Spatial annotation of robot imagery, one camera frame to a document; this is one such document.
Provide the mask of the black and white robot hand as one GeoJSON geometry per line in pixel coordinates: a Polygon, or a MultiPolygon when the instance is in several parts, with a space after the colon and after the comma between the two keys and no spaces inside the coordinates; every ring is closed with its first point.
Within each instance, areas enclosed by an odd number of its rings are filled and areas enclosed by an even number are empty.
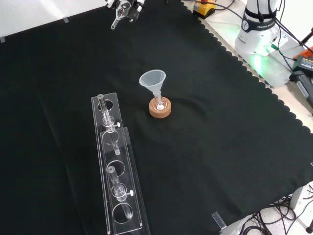
{"type": "Polygon", "coordinates": [[[145,0],[106,0],[108,9],[115,9],[114,24],[117,24],[122,19],[126,18],[130,22],[136,21],[138,18],[145,0]]]}

